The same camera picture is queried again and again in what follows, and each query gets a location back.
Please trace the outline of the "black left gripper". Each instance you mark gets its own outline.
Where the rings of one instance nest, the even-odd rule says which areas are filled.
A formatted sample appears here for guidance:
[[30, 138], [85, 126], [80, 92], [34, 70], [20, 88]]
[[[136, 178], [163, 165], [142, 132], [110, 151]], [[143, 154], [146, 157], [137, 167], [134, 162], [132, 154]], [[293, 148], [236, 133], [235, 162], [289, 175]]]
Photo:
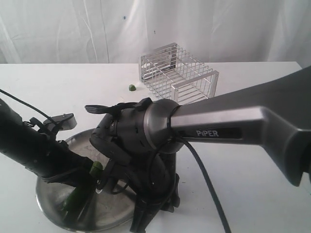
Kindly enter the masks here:
[[69, 149], [66, 141], [57, 141], [47, 155], [48, 173], [42, 176], [47, 183], [62, 183], [73, 187], [94, 182], [90, 175], [93, 161]]

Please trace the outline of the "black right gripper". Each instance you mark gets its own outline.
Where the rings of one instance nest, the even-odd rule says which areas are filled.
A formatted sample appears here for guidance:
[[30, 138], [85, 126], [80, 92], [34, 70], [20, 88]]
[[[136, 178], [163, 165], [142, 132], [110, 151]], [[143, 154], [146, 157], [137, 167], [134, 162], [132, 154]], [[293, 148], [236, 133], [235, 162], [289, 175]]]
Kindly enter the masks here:
[[159, 211], [173, 213], [179, 207], [176, 153], [131, 153], [130, 187], [136, 192], [132, 233], [145, 233]]

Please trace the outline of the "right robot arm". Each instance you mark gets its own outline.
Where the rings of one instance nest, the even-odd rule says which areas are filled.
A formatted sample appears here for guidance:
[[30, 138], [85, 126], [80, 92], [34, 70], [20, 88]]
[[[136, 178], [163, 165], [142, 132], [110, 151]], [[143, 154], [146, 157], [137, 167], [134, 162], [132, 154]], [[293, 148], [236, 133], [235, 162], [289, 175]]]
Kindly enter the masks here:
[[137, 195], [131, 232], [180, 204], [176, 153], [191, 142], [261, 146], [299, 186], [311, 171], [311, 69], [198, 102], [169, 99], [87, 105], [104, 117], [90, 143], [109, 158], [100, 189], [126, 182]]

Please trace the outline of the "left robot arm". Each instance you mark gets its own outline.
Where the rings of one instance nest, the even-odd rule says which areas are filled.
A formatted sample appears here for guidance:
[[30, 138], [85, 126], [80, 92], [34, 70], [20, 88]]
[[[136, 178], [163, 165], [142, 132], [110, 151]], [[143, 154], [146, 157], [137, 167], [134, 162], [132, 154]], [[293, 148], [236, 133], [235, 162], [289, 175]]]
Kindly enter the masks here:
[[93, 161], [69, 149], [66, 141], [28, 127], [3, 100], [0, 102], [0, 151], [46, 183], [73, 187], [95, 183]]

